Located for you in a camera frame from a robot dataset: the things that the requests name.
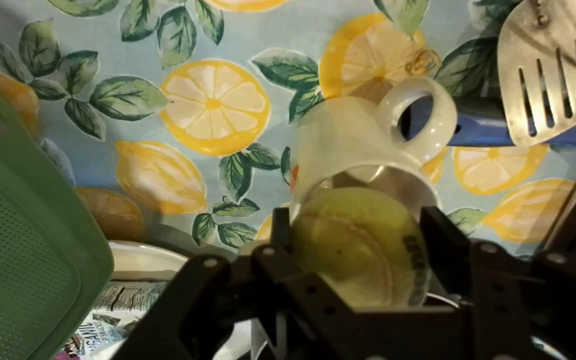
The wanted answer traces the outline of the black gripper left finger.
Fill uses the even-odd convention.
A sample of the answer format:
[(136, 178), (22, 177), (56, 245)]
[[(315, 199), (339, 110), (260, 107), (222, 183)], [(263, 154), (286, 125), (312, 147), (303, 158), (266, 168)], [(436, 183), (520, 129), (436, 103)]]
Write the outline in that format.
[(339, 360), (325, 326), (339, 302), (288, 254), (290, 214), (276, 208), (269, 241), (228, 263), (194, 256), (112, 360), (211, 360), (244, 321), (257, 321), (280, 360)]

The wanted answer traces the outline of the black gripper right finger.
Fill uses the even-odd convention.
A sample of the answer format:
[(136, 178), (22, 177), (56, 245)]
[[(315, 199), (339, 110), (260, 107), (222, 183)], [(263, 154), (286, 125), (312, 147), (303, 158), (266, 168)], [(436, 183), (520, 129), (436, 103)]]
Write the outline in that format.
[(538, 252), (509, 256), (469, 241), (440, 208), (419, 211), (434, 276), (461, 299), (473, 360), (548, 360), (548, 348), (576, 360), (576, 260)]

